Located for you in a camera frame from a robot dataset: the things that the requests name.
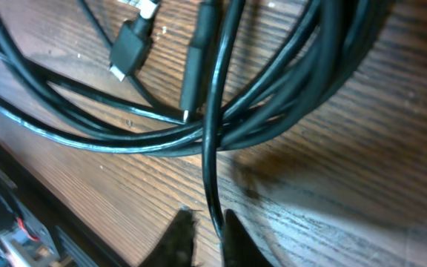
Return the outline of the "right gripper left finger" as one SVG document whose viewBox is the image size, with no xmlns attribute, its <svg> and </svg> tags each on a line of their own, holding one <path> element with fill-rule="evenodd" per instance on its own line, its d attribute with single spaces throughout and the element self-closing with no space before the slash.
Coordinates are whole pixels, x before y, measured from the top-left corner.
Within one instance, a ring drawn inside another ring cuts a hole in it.
<svg viewBox="0 0 427 267">
<path fill-rule="evenodd" d="M 181 208 L 139 267 L 192 266 L 195 224 L 193 210 Z"/>
</svg>

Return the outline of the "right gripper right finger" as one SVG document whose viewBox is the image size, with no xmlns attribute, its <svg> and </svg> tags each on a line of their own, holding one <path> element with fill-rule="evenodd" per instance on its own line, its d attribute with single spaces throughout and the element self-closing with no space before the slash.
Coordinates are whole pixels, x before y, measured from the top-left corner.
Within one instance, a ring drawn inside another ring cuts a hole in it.
<svg viewBox="0 0 427 267">
<path fill-rule="evenodd" d="M 225 267 L 272 267 L 231 209 L 225 211 L 222 257 Z"/>
</svg>

